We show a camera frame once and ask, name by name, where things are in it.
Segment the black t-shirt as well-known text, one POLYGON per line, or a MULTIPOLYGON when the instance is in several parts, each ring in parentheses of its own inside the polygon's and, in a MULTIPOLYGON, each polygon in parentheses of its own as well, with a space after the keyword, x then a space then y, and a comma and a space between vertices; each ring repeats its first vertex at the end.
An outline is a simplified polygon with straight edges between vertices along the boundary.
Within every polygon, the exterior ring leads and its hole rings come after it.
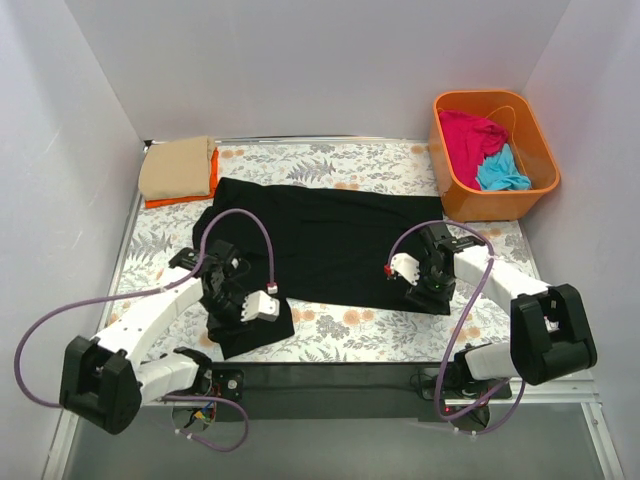
POLYGON ((224 178, 196 221, 192 242, 222 240, 250 270, 238 280, 253 292, 274 278, 288 299, 447 315, 447 303, 420 307, 408 284, 383 272, 396 239, 410 227, 442 219, 436 196, 261 186, 224 178))

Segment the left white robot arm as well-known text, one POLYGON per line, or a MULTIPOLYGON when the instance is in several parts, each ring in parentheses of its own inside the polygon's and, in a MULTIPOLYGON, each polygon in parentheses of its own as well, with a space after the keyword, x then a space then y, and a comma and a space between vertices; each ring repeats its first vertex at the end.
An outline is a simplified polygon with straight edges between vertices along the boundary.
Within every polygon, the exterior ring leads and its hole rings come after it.
POLYGON ((186 347, 158 360, 145 357, 185 310, 220 293, 240 262, 235 247, 216 241, 213 252, 186 282, 136 301, 92 338, 72 340, 64 353, 61 406, 110 434, 119 434, 141 406, 166 395, 205 398, 213 386, 208 357, 186 347))

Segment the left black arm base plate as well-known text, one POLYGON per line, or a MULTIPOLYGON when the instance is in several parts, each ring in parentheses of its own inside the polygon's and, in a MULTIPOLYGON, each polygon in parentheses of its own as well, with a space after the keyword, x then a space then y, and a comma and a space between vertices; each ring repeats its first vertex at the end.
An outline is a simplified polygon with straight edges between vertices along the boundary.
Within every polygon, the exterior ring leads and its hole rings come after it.
POLYGON ((242 398, 244 373, 234 369, 214 369, 198 373, 191 387, 176 390, 169 396, 219 397, 239 401, 242 398))

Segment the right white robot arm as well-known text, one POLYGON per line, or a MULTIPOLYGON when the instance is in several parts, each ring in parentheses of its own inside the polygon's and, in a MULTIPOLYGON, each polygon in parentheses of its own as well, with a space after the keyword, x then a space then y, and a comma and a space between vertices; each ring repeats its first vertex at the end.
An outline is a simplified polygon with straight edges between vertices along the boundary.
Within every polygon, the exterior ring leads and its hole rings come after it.
POLYGON ((386 274, 401 278, 407 298, 423 309, 446 307, 457 282, 473 286, 509 317, 509 339, 466 347, 444 356, 440 377, 464 397, 475 397, 489 381, 518 377, 540 385, 594 367, 598 354, 583 300, 569 285, 553 286, 501 260, 489 240, 474 230, 456 237, 451 221, 428 221, 418 234, 418 256, 392 249, 386 274))

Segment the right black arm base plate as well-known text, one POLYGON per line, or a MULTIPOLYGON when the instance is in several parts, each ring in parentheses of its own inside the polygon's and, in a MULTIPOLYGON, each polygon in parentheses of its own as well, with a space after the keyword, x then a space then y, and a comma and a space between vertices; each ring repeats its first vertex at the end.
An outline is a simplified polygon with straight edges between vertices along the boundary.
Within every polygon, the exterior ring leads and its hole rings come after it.
MULTIPOLYGON (((409 385, 424 400, 435 398, 436 383, 439 369, 425 367, 418 369, 409 377, 409 385)), ((477 400, 485 395, 491 388, 500 384, 500 380, 472 380, 459 372, 456 367, 449 366, 441 385, 441 399, 477 400)))

